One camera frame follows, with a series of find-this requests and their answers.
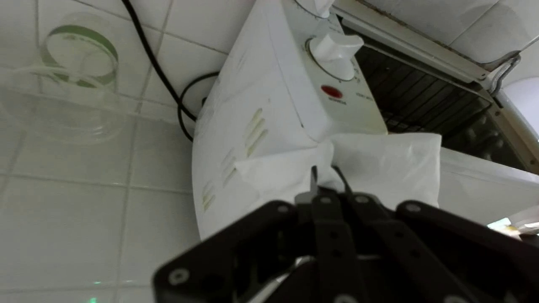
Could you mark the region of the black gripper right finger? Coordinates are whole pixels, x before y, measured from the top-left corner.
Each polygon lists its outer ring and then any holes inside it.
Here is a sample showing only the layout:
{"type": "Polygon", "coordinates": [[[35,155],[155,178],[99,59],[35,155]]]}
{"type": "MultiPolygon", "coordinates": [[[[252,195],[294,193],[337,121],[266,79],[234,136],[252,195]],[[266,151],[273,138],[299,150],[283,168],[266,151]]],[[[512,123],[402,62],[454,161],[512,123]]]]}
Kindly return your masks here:
{"type": "Polygon", "coordinates": [[[335,173],[338,175],[340,182],[343,183],[345,193],[353,193],[352,187],[348,185],[348,182],[347,182],[343,172],[338,168],[338,165],[333,163],[331,168],[335,170],[335,173]]]}

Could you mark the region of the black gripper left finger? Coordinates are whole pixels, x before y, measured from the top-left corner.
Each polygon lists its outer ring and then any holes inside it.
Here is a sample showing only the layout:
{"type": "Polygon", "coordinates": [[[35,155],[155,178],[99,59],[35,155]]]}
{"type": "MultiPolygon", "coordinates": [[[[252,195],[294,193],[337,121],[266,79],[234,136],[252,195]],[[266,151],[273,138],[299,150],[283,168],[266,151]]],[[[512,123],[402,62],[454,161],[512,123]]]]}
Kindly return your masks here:
{"type": "Polygon", "coordinates": [[[310,193],[318,193],[318,166],[310,168],[310,193]]]}

